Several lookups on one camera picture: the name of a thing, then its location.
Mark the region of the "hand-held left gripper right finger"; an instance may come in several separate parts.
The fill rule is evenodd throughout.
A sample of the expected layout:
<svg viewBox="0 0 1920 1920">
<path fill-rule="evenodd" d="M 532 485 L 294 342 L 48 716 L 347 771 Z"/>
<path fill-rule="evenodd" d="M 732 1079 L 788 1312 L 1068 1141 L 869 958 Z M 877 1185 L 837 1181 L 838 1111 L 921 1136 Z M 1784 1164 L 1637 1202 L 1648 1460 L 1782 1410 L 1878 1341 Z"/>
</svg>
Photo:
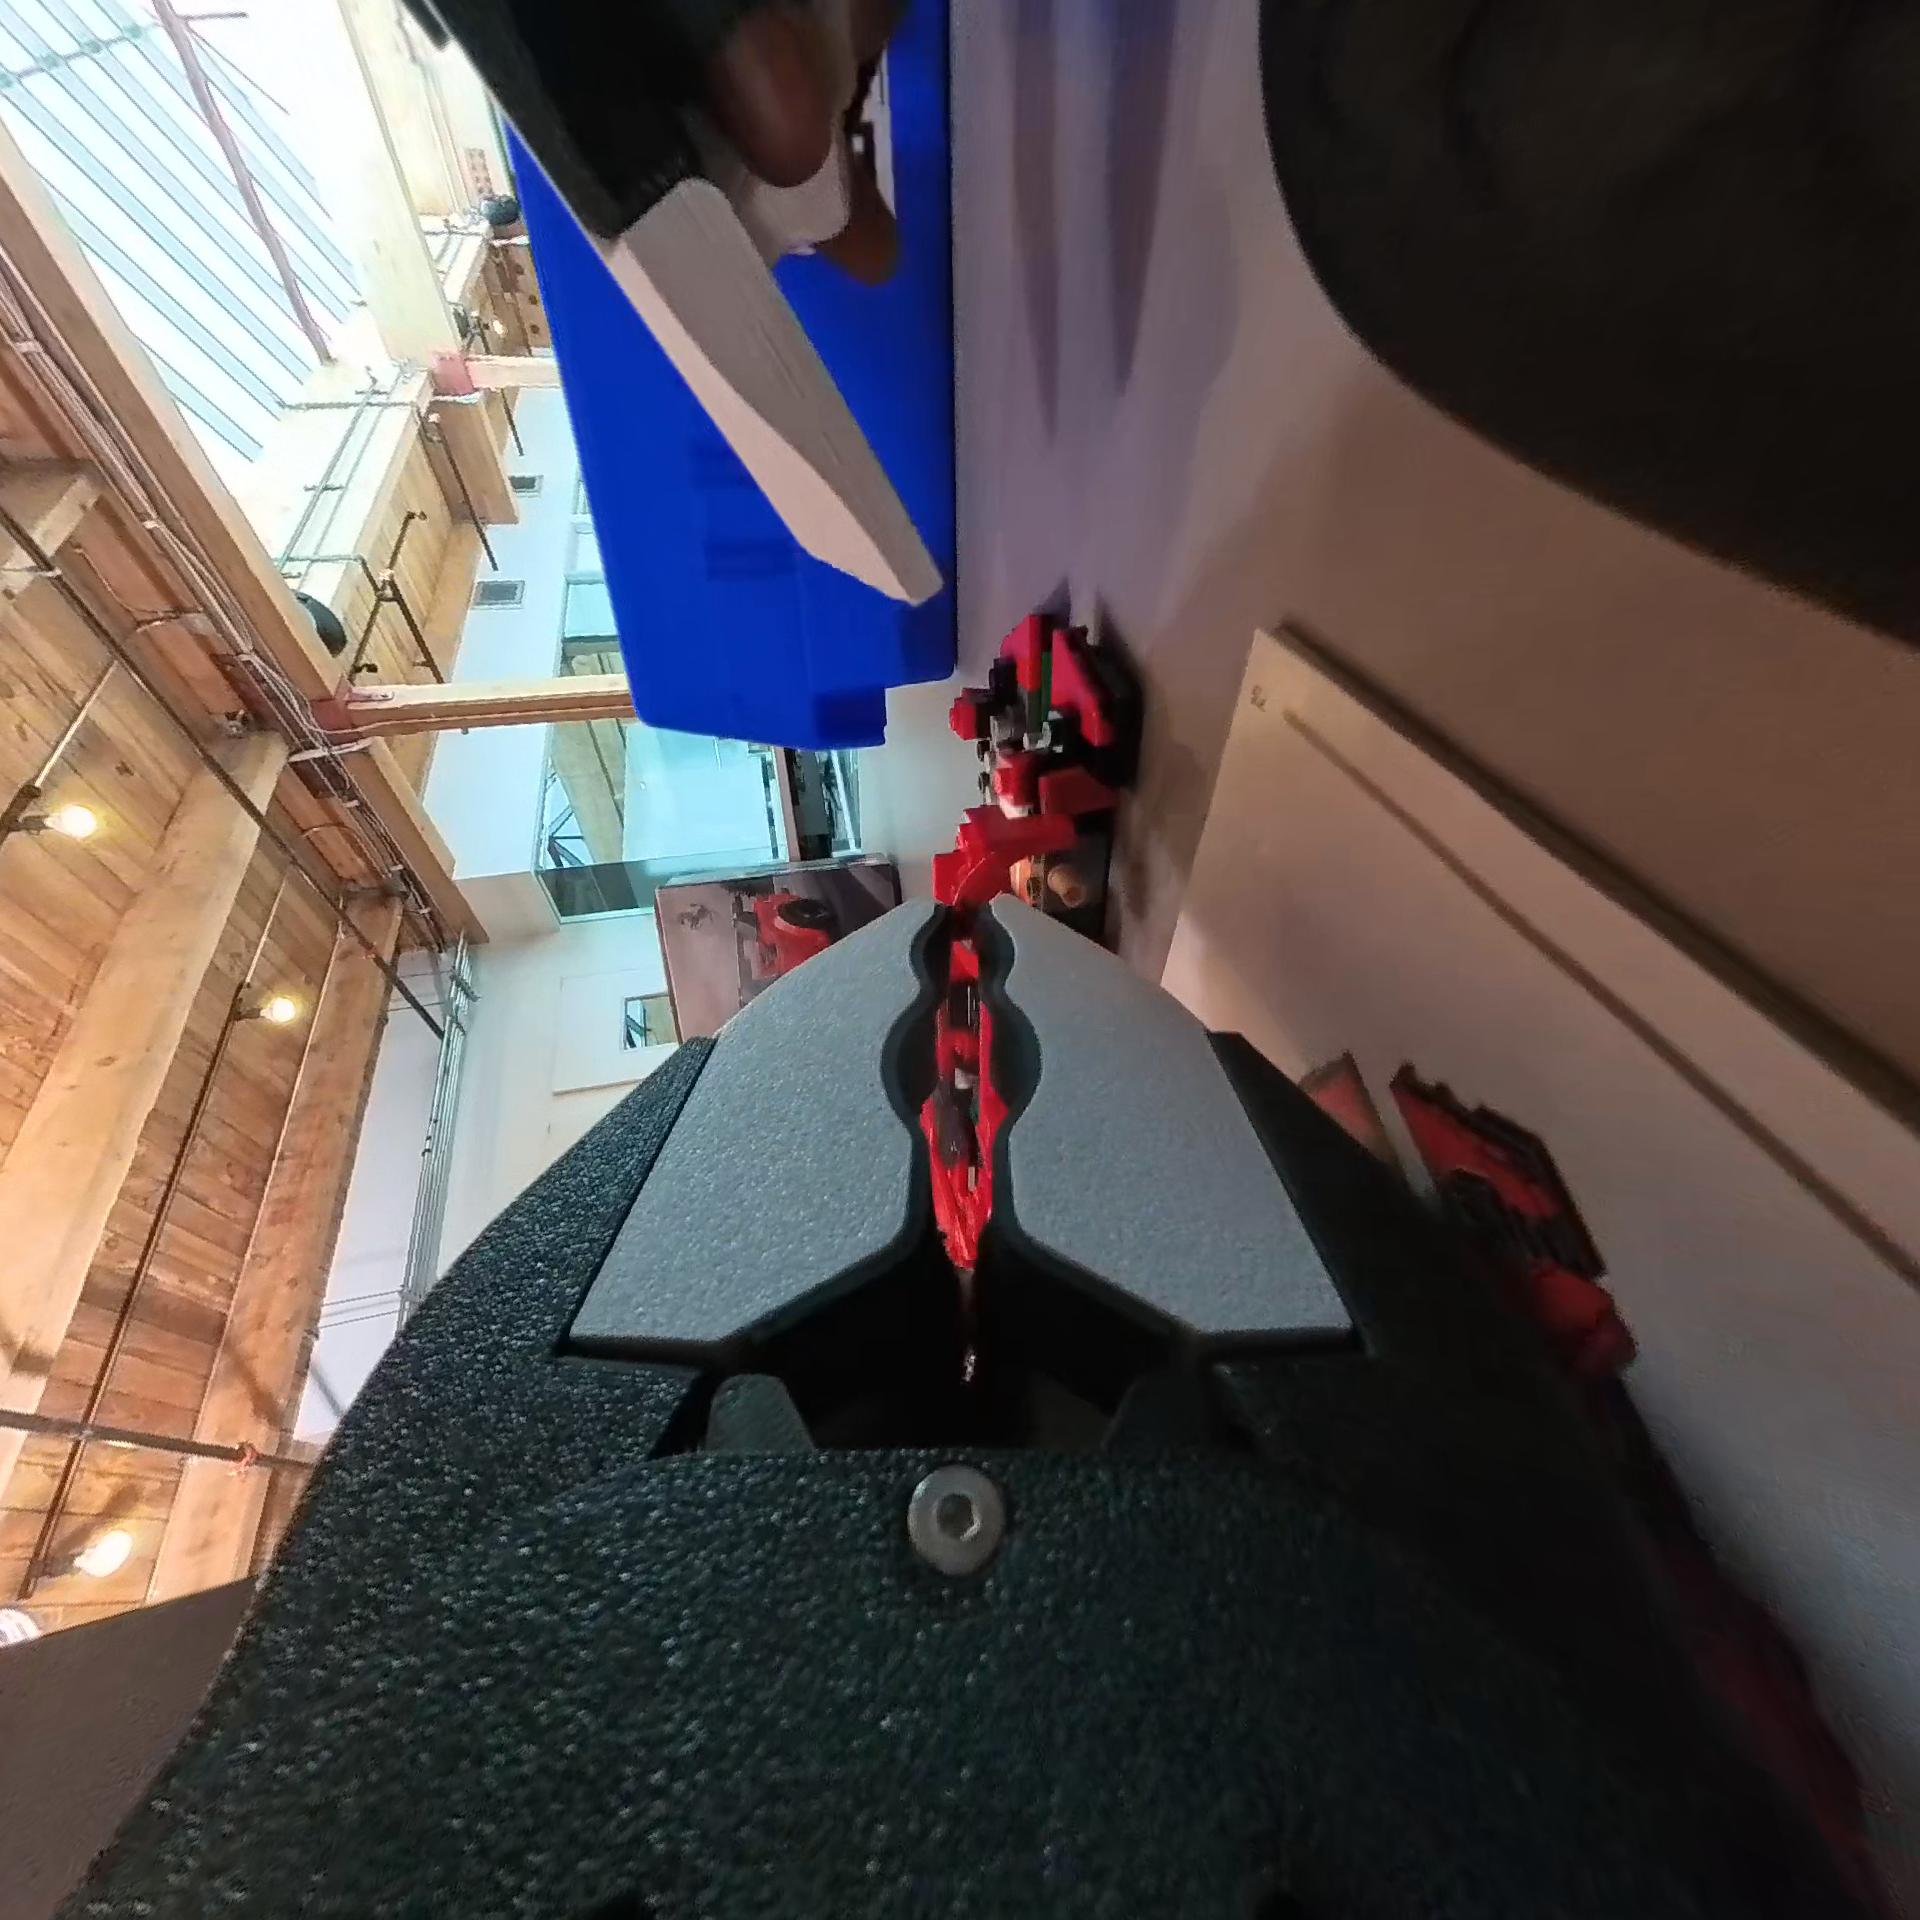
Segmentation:
<svg viewBox="0 0 1920 1920">
<path fill-rule="evenodd" d="M 1208 1029 L 1087 935 L 1004 895 L 1002 989 L 1036 1045 L 1002 1204 L 1044 1255 L 1202 1341 L 1355 1332 Z"/>
</svg>

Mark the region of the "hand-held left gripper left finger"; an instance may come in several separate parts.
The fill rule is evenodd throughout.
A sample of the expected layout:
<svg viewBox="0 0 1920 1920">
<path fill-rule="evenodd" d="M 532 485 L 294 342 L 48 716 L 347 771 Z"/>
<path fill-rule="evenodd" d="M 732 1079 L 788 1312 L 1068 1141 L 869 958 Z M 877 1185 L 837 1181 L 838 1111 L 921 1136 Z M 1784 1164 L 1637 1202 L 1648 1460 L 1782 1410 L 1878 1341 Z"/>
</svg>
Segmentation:
<svg viewBox="0 0 1920 1920">
<path fill-rule="evenodd" d="M 761 1345 L 846 1309 L 958 1345 L 934 1229 L 931 1085 L 948 932 L 931 899 L 855 930 L 732 1016 L 698 1065 L 570 1345 Z"/>
</svg>

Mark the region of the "person's right hand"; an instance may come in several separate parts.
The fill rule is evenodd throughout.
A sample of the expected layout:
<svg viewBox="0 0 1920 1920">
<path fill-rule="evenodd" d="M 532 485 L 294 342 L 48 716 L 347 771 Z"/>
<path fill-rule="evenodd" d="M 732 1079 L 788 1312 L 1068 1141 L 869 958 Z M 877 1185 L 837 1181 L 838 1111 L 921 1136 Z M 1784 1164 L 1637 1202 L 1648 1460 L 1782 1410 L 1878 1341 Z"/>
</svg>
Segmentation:
<svg viewBox="0 0 1920 1920">
<path fill-rule="evenodd" d="M 869 286 L 895 274 L 900 223 L 862 117 L 905 9 L 766 3 L 711 62 L 702 153 L 766 262 L 815 253 Z"/>
</svg>

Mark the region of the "toy car set box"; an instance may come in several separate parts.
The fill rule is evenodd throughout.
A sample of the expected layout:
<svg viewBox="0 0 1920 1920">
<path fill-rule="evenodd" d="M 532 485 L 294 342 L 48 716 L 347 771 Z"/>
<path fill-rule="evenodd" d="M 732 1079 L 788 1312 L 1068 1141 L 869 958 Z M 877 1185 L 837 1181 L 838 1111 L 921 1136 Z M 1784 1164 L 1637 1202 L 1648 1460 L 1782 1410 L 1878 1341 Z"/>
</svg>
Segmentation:
<svg viewBox="0 0 1920 1920">
<path fill-rule="evenodd" d="M 900 902 L 899 865 L 864 856 L 662 884 L 655 924 L 680 1040 L 716 1037 L 768 987 Z"/>
</svg>

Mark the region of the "blue plastic bin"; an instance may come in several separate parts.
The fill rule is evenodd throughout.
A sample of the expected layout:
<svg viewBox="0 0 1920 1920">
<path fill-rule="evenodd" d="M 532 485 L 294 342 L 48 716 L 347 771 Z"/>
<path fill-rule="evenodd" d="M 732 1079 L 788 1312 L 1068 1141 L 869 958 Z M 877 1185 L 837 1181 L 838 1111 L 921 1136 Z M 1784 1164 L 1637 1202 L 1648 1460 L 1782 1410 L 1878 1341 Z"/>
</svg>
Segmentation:
<svg viewBox="0 0 1920 1920">
<path fill-rule="evenodd" d="M 896 687 L 956 665 L 950 7 L 909 3 L 877 89 L 890 121 L 892 276 L 774 265 L 942 571 L 909 603 L 805 551 L 668 362 L 559 190 L 509 136 L 636 716 L 802 749 L 872 748 Z"/>
</svg>

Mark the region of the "white instruction booklet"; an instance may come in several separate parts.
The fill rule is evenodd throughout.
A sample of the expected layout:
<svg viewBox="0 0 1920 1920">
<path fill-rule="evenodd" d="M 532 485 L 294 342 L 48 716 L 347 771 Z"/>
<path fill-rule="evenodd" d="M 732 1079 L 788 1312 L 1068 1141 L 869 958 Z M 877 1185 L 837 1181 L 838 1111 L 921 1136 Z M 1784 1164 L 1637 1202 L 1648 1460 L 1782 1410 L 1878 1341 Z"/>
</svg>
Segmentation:
<svg viewBox="0 0 1920 1920">
<path fill-rule="evenodd" d="M 1787 1628 L 1917 1915 L 1917 1130 L 1291 630 L 1251 638 L 1163 986 L 1288 1075 L 1412 1067 L 1541 1137 L 1630 1387 Z"/>
</svg>

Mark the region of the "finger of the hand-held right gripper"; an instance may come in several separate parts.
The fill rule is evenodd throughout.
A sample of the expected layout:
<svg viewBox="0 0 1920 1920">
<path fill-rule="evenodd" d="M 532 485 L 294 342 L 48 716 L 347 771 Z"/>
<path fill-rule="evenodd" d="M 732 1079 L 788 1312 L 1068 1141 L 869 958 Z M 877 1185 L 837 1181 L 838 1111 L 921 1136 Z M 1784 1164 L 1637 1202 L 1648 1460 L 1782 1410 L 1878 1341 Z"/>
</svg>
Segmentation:
<svg viewBox="0 0 1920 1920">
<path fill-rule="evenodd" d="M 945 573 L 737 216 L 680 179 L 613 240 L 613 279 L 805 554 L 905 603 Z"/>
</svg>

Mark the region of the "black textured cushion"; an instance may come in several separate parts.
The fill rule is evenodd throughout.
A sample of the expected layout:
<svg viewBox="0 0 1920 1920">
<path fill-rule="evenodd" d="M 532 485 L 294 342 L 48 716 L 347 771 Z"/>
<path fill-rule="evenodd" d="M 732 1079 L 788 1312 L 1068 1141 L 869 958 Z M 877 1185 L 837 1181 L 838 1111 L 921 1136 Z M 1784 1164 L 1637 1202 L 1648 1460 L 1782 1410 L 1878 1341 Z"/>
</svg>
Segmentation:
<svg viewBox="0 0 1920 1920">
<path fill-rule="evenodd" d="M 1550 479 L 1918 633 L 1915 2 L 1271 2 L 1333 309 Z"/>
</svg>

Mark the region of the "red toy brick car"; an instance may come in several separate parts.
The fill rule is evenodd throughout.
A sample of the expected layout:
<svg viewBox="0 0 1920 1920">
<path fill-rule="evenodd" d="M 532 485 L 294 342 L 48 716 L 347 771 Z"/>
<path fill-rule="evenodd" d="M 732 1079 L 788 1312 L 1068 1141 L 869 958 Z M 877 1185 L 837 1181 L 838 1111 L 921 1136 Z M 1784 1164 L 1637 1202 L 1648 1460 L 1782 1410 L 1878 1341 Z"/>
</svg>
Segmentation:
<svg viewBox="0 0 1920 1920">
<path fill-rule="evenodd" d="M 1105 946 L 1117 831 L 1141 777 L 1143 690 L 1128 655 L 1032 611 L 982 683 L 954 693 L 948 729 L 972 752 L 975 798 L 931 858 L 937 902 L 1009 895 Z"/>
</svg>

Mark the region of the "glass balustrade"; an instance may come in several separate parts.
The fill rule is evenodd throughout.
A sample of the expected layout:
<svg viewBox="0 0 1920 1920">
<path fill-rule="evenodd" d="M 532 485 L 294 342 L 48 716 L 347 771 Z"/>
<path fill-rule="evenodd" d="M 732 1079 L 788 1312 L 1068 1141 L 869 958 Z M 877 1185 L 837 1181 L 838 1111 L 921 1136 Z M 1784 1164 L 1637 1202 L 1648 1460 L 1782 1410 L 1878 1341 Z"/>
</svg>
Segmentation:
<svg viewBox="0 0 1920 1920">
<path fill-rule="evenodd" d="M 788 860 L 774 754 L 642 722 L 549 729 L 537 873 L 560 920 L 652 910 L 664 884 Z"/>
</svg>

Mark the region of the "dark grey panel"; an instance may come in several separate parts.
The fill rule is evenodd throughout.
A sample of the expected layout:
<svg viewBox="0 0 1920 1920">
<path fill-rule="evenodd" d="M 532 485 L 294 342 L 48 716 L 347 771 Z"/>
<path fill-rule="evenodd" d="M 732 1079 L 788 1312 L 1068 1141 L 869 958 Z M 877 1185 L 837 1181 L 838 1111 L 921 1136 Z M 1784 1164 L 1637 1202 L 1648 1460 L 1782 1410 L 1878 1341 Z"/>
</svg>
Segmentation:
<svg viewBox="0 0 1920 1920">
<path fill-rule="evenodd" d="M 238 1580 L 2 1649 L 2 1913 L 45 1918 L 183 1739 L 257 1596 Z"/>
</svg>

